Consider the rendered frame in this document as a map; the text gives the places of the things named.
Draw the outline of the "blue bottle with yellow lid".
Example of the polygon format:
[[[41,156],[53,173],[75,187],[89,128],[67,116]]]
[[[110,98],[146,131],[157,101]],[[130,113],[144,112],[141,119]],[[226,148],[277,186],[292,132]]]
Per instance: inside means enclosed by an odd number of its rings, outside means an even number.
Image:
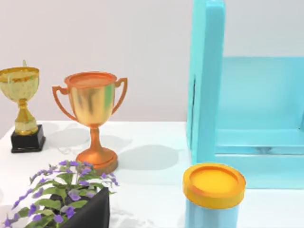
[[[219,163],[202,163],[183,174],[185,228],[237,228],[238,207],[244,199],[245,177]]]

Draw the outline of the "light blue rack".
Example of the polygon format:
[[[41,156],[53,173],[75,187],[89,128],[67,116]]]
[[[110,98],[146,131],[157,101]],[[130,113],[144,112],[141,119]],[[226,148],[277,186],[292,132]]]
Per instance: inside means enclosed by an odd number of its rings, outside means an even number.
[[[223,57],[224,0],[192,0],[187,144],[192,164],[252,189],[304,189],[304,57]]]

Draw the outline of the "purple flower plant black pot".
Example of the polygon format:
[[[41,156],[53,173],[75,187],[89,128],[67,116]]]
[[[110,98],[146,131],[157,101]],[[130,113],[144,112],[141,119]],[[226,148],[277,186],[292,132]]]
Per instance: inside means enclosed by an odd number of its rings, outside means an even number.
[[[118,186],[113,173],[98,174],[88,162],[64,160],[58,165],[50,165],[30,177],[33,183],[40,177],[35,187],[14,202],[15,209],[22,200],[31,196],[36,202],[6,217],[1,228],[13,228],[13,224],[21,218],[30,218],[25,228],[63,228],[64,225],[94,196],[105,190],[112,194],[113,186]]]

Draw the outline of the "gold trophy with black base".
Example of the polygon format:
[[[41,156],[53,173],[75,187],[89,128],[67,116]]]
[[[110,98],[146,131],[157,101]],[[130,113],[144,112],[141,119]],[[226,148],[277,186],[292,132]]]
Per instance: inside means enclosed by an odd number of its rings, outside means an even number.
[[[19,112],[15,119],[15,130],[11,135],[11,152],[40,152],[46,137],[43,127],[37,124],[35,117],[28,110],[28,101],[35,95],[39,86],[39,69],[22,66],[0,70],[0,90],[18,105]]]

